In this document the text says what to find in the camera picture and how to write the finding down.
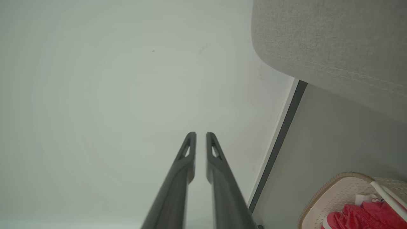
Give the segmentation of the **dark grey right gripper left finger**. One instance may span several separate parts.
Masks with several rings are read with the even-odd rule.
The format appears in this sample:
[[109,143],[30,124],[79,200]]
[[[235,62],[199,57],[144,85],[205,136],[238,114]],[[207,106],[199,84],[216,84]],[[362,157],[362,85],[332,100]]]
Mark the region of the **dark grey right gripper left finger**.
[[152,204],[142,229],[184,229],[188,185],[195,176],[195,132],[189,132]]

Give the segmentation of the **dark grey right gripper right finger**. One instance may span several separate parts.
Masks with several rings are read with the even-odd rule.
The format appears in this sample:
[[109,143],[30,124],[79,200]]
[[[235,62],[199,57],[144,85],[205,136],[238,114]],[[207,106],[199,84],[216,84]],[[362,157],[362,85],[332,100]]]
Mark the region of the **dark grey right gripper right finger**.
[[257,229],[216,135],[206,134],[206,176],[212,186],[214,229]]

